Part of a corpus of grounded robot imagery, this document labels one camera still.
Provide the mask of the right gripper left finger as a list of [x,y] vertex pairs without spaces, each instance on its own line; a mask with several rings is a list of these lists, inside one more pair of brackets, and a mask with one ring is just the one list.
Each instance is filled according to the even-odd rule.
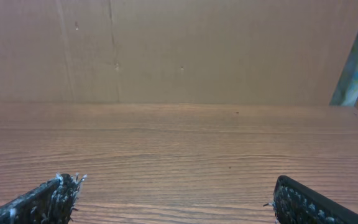
[[0,224],[67,224],[86,175],[56,177],[0,207]]

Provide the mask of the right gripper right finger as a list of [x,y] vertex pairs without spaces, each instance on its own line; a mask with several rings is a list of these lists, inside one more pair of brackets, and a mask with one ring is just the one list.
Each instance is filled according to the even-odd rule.
[[280,224],[358,224],[357,213],[286,175],[278,177],[273,201],[266,205]]

